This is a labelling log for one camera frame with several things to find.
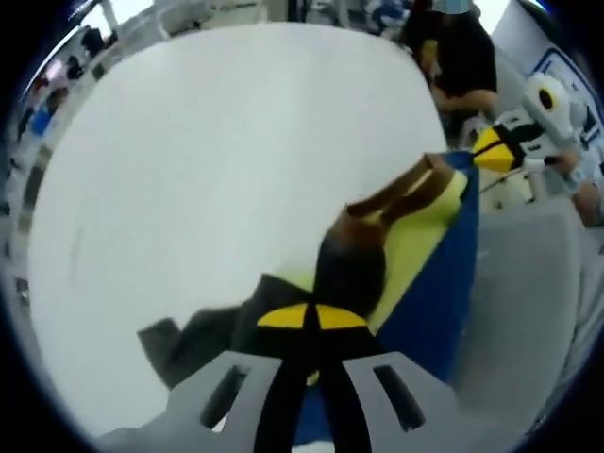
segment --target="black stripe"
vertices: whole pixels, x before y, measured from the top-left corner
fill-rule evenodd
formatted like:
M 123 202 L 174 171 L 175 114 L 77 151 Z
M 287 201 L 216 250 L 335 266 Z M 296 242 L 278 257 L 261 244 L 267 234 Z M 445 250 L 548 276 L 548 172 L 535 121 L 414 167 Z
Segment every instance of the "black stripe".
M 525 153 L 524 149 L 522 149 L 520 143 L 535 140 L 544 132 L 544 130 L 538 125 L 519 126 L 516 127 L 513 132 L 509 131 L 503 125 L 496 125 L 493 127 L 493 129 L 512 153 L 513 163 L 512 167 L 510 167 L 510 170 L 522 167 L 525 157 L 527 156 L 527 153 Z
M 484 153 L 486 153 L 487 151 L 490 151 L 491 149 L 493 149 L 493 148 L 495 148 L 495 147 L 497 147 L 497 146 L 499 146 L 499 145 L 501 145 L 501 144 L 503 144 L 503 142 L 502 142 L 501 140 L 498 140 L 498 141 L 496 141 L 496 142 L 493 142 L 493 143 L 489 144 L 488 146 L 485 146 L 484 148 L 482 148 L 482 149 L 481 149 L 480 151 L 478 151 L 477 153 L 475 153 L 475 154 L 474 154 L 474 157 L 478 157 L 478 156 L 480 156 L 481 154 L 484 154 Z
M 532 142 L 533 140 L 538 139 L 545 133 L 545 129 L 538 123 L 531 123 L 530 125 L 521 125 L 517 126 L 512 130 L 504 128 L 506 134 L 509 137 L 510 142 L 514 143 L 525 143 Z

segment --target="yellow robot part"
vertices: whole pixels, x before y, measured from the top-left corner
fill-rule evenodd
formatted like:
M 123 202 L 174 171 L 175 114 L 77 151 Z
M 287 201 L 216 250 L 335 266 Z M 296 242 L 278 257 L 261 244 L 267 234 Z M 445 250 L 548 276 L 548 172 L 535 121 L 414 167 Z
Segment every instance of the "yellow robot part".
M 308 306 L 309 304 L 303 303 L 270 311 L 260 318 L 258 327 L 303 328 Z
M 328 305 L 317 305 L 321 330 L 366 326 L 365 320 L 352 311 L 337 309 Z
M 304 328 L 304 317 L 309 304 L 301 303 L 270 311 L 260 318 L 259 327 L 272 328 Z M 322 330 L 335 330 L 339 328 L 353 328 L 366 326 L 365 320 L 355 313 L 330 307 L 317 305 L 319 326 Z
M 500 174 L 514 170 L 516 158 L 492 127 L 478 137 L 473 153 L 474 163 L 479 168 Z

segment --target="black shirt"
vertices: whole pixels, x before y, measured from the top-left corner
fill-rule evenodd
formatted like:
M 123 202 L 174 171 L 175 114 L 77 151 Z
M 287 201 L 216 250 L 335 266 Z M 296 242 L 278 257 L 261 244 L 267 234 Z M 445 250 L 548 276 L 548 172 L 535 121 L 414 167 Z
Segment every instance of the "black shirt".
M 460 97 L 474 90 L 497 91 L 495 47 L 478 18 L 460 14 L 441 26 L 438 36 L 441 74 L 436 86 L 449 96 Z

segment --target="white tabletop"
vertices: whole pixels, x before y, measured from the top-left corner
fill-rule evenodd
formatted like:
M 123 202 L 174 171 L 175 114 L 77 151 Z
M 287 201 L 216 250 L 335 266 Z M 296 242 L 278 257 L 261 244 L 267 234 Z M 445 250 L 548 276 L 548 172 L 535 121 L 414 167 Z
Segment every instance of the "white tabletop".
M 139 329 L 311 267 L 344 202 L 444 149 L 411 57 L 361 33 L 225 28 L 117 65 L 51 160 L 29 250 L 35 329 L 75 419 L 97 435 L 159 414 Z

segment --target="white robot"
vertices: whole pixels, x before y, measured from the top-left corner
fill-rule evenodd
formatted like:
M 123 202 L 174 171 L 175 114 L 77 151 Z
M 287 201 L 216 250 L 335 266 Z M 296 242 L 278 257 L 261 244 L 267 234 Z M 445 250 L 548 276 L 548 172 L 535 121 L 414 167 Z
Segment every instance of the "white robot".
M 528 80 L 520 105 L 481 132 L 473 146 L 475 162 L 501 174 L 520 168 L 541 170 L 555 164 L 561 152 L 577 146 L 577 134 L 586 119 L 585 104 L 573 98 L 559 80 L 535 74 Z M 581 164 L 573 179 L 581 179 L 584 172 Z

